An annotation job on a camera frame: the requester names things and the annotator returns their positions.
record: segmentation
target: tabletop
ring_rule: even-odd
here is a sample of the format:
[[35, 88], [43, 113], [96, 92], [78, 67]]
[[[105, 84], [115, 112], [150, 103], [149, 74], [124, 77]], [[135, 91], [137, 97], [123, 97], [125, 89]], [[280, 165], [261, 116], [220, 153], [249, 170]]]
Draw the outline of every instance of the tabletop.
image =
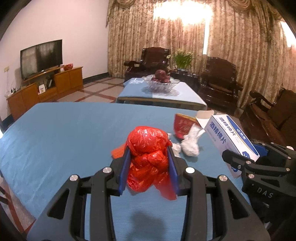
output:
[[184, 82], [179, 82], [169, 93], [153, 93], [142, 78], [132, 78], [117, 98], [117, 102], [126, 100], [190, 104], [199, 106], [199, 110], [207, 109], [207, 104]]
[[[0, 140], [0, 170], [15, 195], [36, 218], [72, 174], [94, 175], [109, 166], [110, 152], [122, 145], [136, 126], [152, 126], [173, 133], [176, 113], [195, 116], [196, 111], [133, 104], [61, 102], [40, 103], [20, 117]], [[242, 193], [242, 179], [234, 179], [219, 151], [204, 133], [198, 140], [200, 154], [187, 157], [189, 166], [202, 174], [225, 174]], [[111, 197], [117, 241], [179, 241], [186, 197], [168, 201], [155, 187], [134, 194], [128, 189]], [[208, 209], [208, 239], [212, 235]], [[86, 207], [89, 235], [89, 198]]]

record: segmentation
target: bright light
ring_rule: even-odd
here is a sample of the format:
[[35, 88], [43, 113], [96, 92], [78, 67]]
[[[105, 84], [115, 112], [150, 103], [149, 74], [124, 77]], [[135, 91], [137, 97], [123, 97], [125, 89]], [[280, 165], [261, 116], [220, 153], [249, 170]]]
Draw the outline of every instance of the bright light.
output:
[[176, 20], [180, 18], [183, 25], [196, 24], [204, 19], [210, 20], [213, 11], [207, 4], [194, 1], [166, 1], [154, 5], [153, 17]]
[[287, 45], [290, 48], [292, 45], [296, 46], [296, 38], [285, 21], [280, 21], [287, 39]]

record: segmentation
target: baseboard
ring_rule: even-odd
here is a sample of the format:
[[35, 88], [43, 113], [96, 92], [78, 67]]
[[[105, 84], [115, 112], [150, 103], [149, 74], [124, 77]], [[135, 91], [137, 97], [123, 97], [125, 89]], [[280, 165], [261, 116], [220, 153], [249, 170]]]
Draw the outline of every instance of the baseboard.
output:
[[8, 126], [12, 123], [14, 123], [14, 120], [13, 120], [12, 115], [10, 114], [2, 121], [3, 130], [1, 130], [1, 131], [4, 133], [8, 129]]
[[91, 77], [84, 78], [83, 79], [83, 84], [87, 84], [87, 83], [90, 83], [90, 82], [93, 82], [93, 81], [96, 81], [96, 80], [101, 80], [101, 79], [104, 79], [104, 78], [107, 78], [107, 77], [109, 77], [108, 72], [102, 73], [102, 74], [97, 74], [97, 75], [94, 75], [94, 76], [91, 76]]

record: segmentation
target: flat screen tv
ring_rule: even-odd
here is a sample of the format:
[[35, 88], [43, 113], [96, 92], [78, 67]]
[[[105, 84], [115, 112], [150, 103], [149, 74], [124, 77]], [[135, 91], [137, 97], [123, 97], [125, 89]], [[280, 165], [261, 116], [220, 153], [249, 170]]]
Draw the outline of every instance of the flat screen tv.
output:
[[20, 52], [22, 79], [60, 64], [63, 64], [62, 40], [38, 44]]

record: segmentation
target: potted plant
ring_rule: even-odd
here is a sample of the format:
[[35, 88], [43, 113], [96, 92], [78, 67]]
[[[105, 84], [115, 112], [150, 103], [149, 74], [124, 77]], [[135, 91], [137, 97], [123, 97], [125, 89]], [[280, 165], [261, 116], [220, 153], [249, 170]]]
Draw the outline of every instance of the potted plant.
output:
[[174, 53], [173, 59], [177, 65], [178, 71], [188, 72], [187, 68], [191, 65], [194, 58], [192, 52], [185, 52], [184, 50], [178, 49]]

